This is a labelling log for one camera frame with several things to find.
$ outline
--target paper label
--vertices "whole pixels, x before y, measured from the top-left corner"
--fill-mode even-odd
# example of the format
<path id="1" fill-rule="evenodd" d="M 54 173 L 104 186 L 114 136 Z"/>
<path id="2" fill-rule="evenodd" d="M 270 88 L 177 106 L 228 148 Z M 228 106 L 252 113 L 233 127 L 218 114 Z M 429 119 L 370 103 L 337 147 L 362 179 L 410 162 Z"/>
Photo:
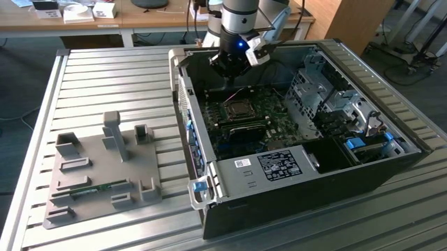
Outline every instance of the paper label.
<path id="1" fill-rule="evenodd" d="M 97 25 L 97 28 L 118 27 L 118 25 Z"/>
<path id="2" fill-rule="evenodd" d="M 237 161 L 234 161 L 234 165 L 236 167 L 242 167 L 242 166 L 249 166 L 250 165 L 250 162 L 249 162 L 249 159 L 238 159 Z"/>

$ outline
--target motherboard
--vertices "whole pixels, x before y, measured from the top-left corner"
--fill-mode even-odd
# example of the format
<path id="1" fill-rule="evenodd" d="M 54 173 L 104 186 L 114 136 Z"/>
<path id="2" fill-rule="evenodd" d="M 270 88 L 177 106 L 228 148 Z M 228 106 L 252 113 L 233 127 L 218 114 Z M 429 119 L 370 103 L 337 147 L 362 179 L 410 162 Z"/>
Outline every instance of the motherboard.
<path id="1" fill-rule="evenodd" d="M 200 110 L 217 160 L 281 149 L 302 141 L 280 90 L 244 87 L 224 97 L 206 93 Z"/>

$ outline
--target wooden cabinet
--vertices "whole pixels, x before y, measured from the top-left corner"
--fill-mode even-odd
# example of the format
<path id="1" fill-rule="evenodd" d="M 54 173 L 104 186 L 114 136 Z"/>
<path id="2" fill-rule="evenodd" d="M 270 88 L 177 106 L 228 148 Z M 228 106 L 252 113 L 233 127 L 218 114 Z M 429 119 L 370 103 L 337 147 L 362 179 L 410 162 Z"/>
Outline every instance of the wooden cabinet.
<path id="1" fill-rule="evenodd" d="M 305 39 L 338 38 L 360 55 L 392 4 L 393 0 L 305 0 L 316 19 Z"/>

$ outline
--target cable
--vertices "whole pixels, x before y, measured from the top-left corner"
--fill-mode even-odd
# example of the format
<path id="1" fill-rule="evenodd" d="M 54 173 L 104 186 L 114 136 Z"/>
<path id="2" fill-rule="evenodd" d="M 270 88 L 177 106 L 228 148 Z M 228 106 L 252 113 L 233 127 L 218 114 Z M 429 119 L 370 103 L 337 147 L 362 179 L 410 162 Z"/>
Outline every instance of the cable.
<path id="1" fill-rule="evenodd" d="M 230 95 L 229 98 L 226 98 L 226 100 L 225 100 L 222 103 L 225 103 L 229 99 L 232 99 L 232 97 L 236 96 L 237 92 L 240 92 L 242 89 L 244 89 L 244 87 L 240 88 L 240 89 L 234 92 L 234 94 Z"/>
<path id="2" fill-rule="evenodd" d="M 273 63 L 281 65 L 281 66 L 289 71 L 289 73 L 292 74 L 292 76 L 294 76 L 294 72 L 286 67 L 286 65 L 285 65 L 280 60 L 270 59 L 270 60 L 264 64 L 265 67 L 264 67 L 264 70 L 262 70 L 261 74 L 258 75 L 258 78 L 257 78 L 256 83 L 253 84 L 254 86 L 258 85 L 258 83 L 260 83 L 260 81 L 261 81 L 261 79 L 262 79 L 262 76 L 264 76 L 264 74 L 265 74 L 265 72 L 266 72 L 266 69 L 268 69 L 268 67 L 269 67 Z"/>
<path id="3" fill-rule="evenodd" d="M 26 111 L 23 114 L 21 114 L 18 117 L 14 117 L 14 118 L 0 118 L 0 121 L 10 121 L 10 120 L 15 120 L 15 119 L 19 119 L 25 116 L 27 116 L 33 111 L 38 110 L 39 109 L 39 106 L 35 107 L 34 109 Z"/>
<path id="4" fill-rule="evenodd" d="M 180 44 L 186 44 L 186 34 L 188 32 L 182 33 L 181 39 L 180 39 Z"/>
<path id="5" fill-rule="evenodd" d="M 140 34 L 137 34 L 137 37 L 138 37 L 138 39 L 141 39 L 145 43 L 148 43 L 149 46 L 154 46 L 154 45 L 158 45 L 158 44 L 161 43 L 162 38 L 165 37 L 165 35 L 166 35 L 166 33 L 164 32 L 164 33 L 162 33 L 162 36 L 161 36 L 161 38 L 160 38 L 160 40 L 158 40 L 156 43 L 150 43 L 150 42 L 148 42 L 145 39 L 142 39 L 142 38 L 140 37 Z"/>
<path id="6" fill-rule="evenodd" d="M 441 29 L 445 27 L 445 20 L 447 20 L 447 13 L 444 15 L 444 17 L 441 18 L 441 22 L 437 24 L 437 26 L 434 27 L 433 31 L 430 32 L 429 36 L 426 37 L 424 44 L 420 48 L 420 51 L 417 53 L 417 55 L 414 56 L 414 58 L 420 58 L 420 54 L 422 53 L 424 56 L 426 56 L 426 51 L 429 49 L 430 43 L 433 42 L 433 40 L 436 39 Z"/>
<path id="7" fill-rule="evenodd" d="M 11 121 L 11 120 L 17 120 L 19 119 L 21 122 L 25 124 L 25 126 L 33 131 L 33 127 L 26 123 L 26 121 L 23 120 L 23 117 L 26 117 L 33 111 L 38 110 L 39 106 L 35 107 L 34 109 L 26 111 L 23 114 L 21 114 L 21 116 L 14 117 L 14 118 L 0 118 L 0 121 Z"/>
<path id="8" fill-rule="evenodd" d="M 293 37 L 294 32 L 298 30 L 298 26 L 300 26 L 304 11 L 305 11 L 305 9 L 304 9 L 305 0 L 301 0 L 301 1 L 302 1 L 302 4 L 301 4 L 301 14 L 300 14 L 298 21 L 296 22 L 294 28 L 293 28 L 292 32 L 289 33 L 288 37 L 285 39 L 282 39 L 282 41 L 276 44 L 276 47 L 278 45 L 281 45 L 282 43 L 285 43 Z"/>
<path id="9" fill-rule="evenodd" d="M 13 192 L 0 192 L 0 196 L 10 196 L 13 195 Z"/>
<path id="10" fill-rule="evenodd" d="M 368 116 L 365 117 L 362 136 L 365 136 L 368 134 L 369 118 L 372 116 L 372 113 L 374 113 L 374 111 L 370 111 L 368 113 Z"/>
<path id="11" fill-rule="evenodd" d="M 197 33 L 197 8 L 194 6 L 194 32 L 196 32 L 196 37 L 198 38 L 198 33 Z"/>
<path id="12" fill-rule="evenodd" d="M 276 92 L 276 94 L 277 94 L 280 97 L 284 98 L 284 96 L 277 92 L 277 90 L 276 90 L 274 88 L 272 88 L 272 89 L 273 89 L 273 92 Z"/>
<path id="13" fill-rule="evenodd" d="M 7 42 L 7 38 L 5 38 L 5 41 L 2 42 L 2 45 L 0 45 L 0 47 L 5 46 Z"/>
<path id="14" fill-rule="evenodd" d="M 330 96 L 333 95 L 334 91 L 336 91 L 336 89 L 332 88 L 332 90 L 329 91 L 329 94 L 328 94 L 326 97 L 324 98 L 322 102 L 318 104 L 318 106 L 317 106 L 317 108 L 316 108 L 316 111 L 318 111 L 318 110 L 322 108 L 324 104 L 326 103 L 328 99 L 329 99 Z"/>
<path id="15" fill-rule="evenodd" d="M 26 121 L 22 119 L 22 117 L 19 118 L 19 120 L 25 124 L 25 126 L 33 131 L 34 128 L 26 123 Z"/>
<path id="16" fill-rule="evenodd" d="M 409 28 L 409 30 L 408 30 L 405 36 L 404 36 L 404 41 L 406 41 L 406 37 L 408 37 L 409 33 L 412 32 L 413 26 L 420 22 L 420 20 L 421 20 L 422 18 L 424 18 L 424 16 L 421 16 L 421 18 L 418 18 L 417 21 L 413 22 L 413 24 L 412 24 L 412 26 L 410 26 L 410 28 Z"/>
<path id="17" fill-rule="evenodd" d="M 166 33 L 164 32 L 160 40 L 153 45 L 158 45 L 158 43 L 161 43 L 162 39 L 165 38 L 165 35 L 166 35 Z"/>
<path id="18" fill-rule="evenodd" d="M 398 59 L 398 60 L 401 61 L 401 64 L 390 65 L 388 68 L 385 68 L 385 69 L 382 70 L 382 75 L 384 75 L 384 77 L 389 80 L 389 82 L 392 82 L 393 84 L 400 85 L 400 86 L 410 86 L 410 85 L 414 85 L 414 84 L 418 83 L 421 80 L 424 80 L 425 78 L 429 77 L 429 75 L 426 75 L 426 76 L 424 76 L 422 78 L 417 79 L 416 81 L 410 82 L 409 84 L 402 84 L 402 83 L 394 81 L 394 80 L 388 76 L 388 71 L 389 71 L 390 69 L 393 69 L 393 68 L 397 68 L 397 67 L 402 66 L 402 65 L 409 66 L 409 65 L 408 65 L 408 62 L 406 62 L 404 59 L 401 59 L 400 57 L 397 57 L 396 55 L 393 55 L 393 54 L 390 54 L 389 52 L 381 50 L 380 48 L 376 48 L 376 49 L 377 49 L 380 52 L 382 52 L 384 54 L 386 54 L 388 56 L 392 56 L 393 58 L 396 58 L 396 59 Z"/>
<path id="19" fill-rule="evenodd" d="M 190 0 L 188 0 L 188 9 L 186 9 L 186 32 L 182 34 L 182 39 L 189 33 L 189 8 L 190 8 Z"/>
<path id="20" fill-rule="evenodd" d="M 388 39 L 385 38 L 385 35 L 384 35 L 384 18 L 381 20 L 381 34 L 382 34 L 385 45 L 388 45 Z"/>
<path id="21" fill-rule="evenodd" d="M 392 65 L 392 66 L 389 66 L 386 69 L 384 69 L 384 71 L 382 71 L 382 75 L 384 75 L 384 77 L 385 77 L 393 84 L 400 85 L 400 86 L 410 86 L 410 85 L 414 85 L 414 84 L 418 83 L 421 80 L 424 80 L 425 78 L 429 77 L 429 75 L 426 75 L 426 76 L 421 77 L 420 79 L 417 79 L 417 80 L 409 82 L 408 84 L 402 84 L 402 83 L 400 83 L 400 82 L 392 80 L 392 78 L 389 78 L 386 72 L 388 72 L 390 69 L 394 69 L 394 68 L 397 68 L 397 67 L 405 65 L 405 63 L 406 63 L 406 61 L 405 61 L 404 63 L 401 63 L 401 64 Z"/>
<path id="22" fill-rule="evenodd" d="M 377 126 L 377 132 L 376 132 L 376 133 L 378 133 L 381 127 L 384 126 L 384 122 L 382 122 L 382 120 L 378 118 L 378 116 L 376 117 L 376 120 L 378 120 L 378 122 L 380 122 L 380 124 L 378 124 L 378 126 Z"/>

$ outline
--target table leg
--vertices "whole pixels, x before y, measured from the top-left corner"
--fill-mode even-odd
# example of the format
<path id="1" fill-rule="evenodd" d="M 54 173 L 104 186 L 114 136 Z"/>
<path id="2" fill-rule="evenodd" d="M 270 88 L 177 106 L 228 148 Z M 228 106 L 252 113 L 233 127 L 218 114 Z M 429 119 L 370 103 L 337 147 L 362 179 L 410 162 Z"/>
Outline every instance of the table leg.
<path id="1" fill-rule="evenodd" d="M 417 26 L 412 30 L 412 32 L 408 35 L 406 42 L 412 43 L 413 40 L 416 39 L 420 31 L 425 28 L 426 23 L 429 22 L 432 16 L 434 15 L 436 9 L 440 6 L 440 4 L 444 3 L 444 1 L 437 1 L 433 3 L 432 7 L 426 10 L 426 14 L 424 18 L 420 20 Z"/>
<path id="2" fill-rule="evenodd" d="M 397 24 L 394 25 L 394 27 L 392 28 L 389 35 L 388 35 L 388 43 L 390 43 L 390 41 L 393 40 L 393 38 L 396 37 L 398 31 L 401 30 L 409 16 L 410 13 L 413 12 L 413 10 L 416 9 L 417 5 L 418 5 L 420 0 L 413 0 L 404 15 L 401 16 Z"/>
<path id="3" fill-rule="evenodd" d="M 132 34 L 133 34 L 133 29 L 121 29 L 122 45 L 125 48 L 133 47 Z"/>
<path id="4" fill-rule="evenodd" d="M 442 47 L 436 52 L 436 57 L 442 56 L 445 54 L 445 51 L 447 51 L 447 43 L 444 43 Z"/>

